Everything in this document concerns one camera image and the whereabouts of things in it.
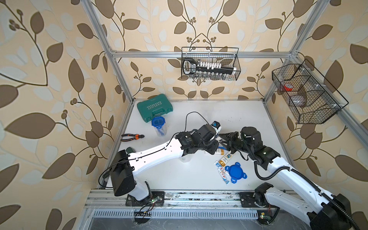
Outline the white bottle angled gold cap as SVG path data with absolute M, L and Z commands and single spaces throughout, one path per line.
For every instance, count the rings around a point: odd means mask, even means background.
M 226 155 L 224 155 L 218 162 L 222 167 L 225 167 L 226 164 L 228 163 L 228 161 L 232 158 L 233 154 L 227 153 Z

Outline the toothpaste tube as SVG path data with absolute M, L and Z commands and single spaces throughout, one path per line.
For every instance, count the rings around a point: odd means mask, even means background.
M 215 161 L 215 162 L 214 162 L 214 165 L 215 165 L 218 169 L 220 169 L 221 171 L 224 171 L 224 168 L 221 166 L 221 164 L 220 164 L 218 161 Z
M 224 181 L 224 183 L 225 183 L 225 184 L 228 184 L 230 181 L 227 179 L 227 177 L 226 177 L 225 173 L 224 173 L 220 168 L 218 169 L 218 172 L 219 172 L 219 174 L 220 174 L 220 176 L 221 176 L 222 180 Z

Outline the blue lid front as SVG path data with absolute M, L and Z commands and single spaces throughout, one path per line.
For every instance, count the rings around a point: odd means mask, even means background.
M 233 184 L 236 184 L 241 179 L 248 178 L 247 174 L 241 168 L 241 164 L 239 162 L 236 162 L 231 166 L 226 166 L 225 171 L 228 172 Z

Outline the blue lid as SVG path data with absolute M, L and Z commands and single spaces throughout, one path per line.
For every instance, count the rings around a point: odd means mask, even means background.
M 162 129 L 165 125 L 165 118 L 163 117 L 154 117 L 151 121 L 151 125 L 156 129 Z
M 236 184 L 241 179 L 248 178 L 247 174 L 241 168 L 241 164 L 239 162 L 236 162 L 231 166 L 226 166 L 225 171 L 228 172 L 233 184 Z

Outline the clear plastic container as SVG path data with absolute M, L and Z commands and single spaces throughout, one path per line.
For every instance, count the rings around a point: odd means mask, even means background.
M 186 156 L 182 156 L 179 158 L 179 160 L 183 163 L 188 163 L 190 162 L 192 159 L 192 154 L 186 155 Z
M 155 131 L 159 137 L 164 137 L 167 133 L 165 126 L 157 126 L 155 127 Z

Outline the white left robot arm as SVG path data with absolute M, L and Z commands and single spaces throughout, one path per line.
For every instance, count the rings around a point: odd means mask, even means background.
M 102 173 L 109 175 L 112 186 L 101 187 L 112 189 L 114 196 L 129 194 L 137 201 L 145 200 L 151 196 L 150 189 L 146 182 L 138 181 L 138 174 L 165 161 L 194 154 L 198 150 L 213 155 L 218 146 L 219 142 L 215 138 L 206 141 L 198 135 L 185 133 L 177 134 L 169 142 L 142 152 L 127 153 L 123 149 L 116 153 L 112 164 Z

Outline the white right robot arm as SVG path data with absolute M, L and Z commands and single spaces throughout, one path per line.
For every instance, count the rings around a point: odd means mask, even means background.
M 313 230 L 359 229 L 345 196 L 332 194 L 292 167 L 277 151 L 263 144 L 254 127 L 219 137 L 227 150 L 247 153 L 253 161 L 255 175 L 263 181 L 254 193 L 259 207 L 276 206 Z

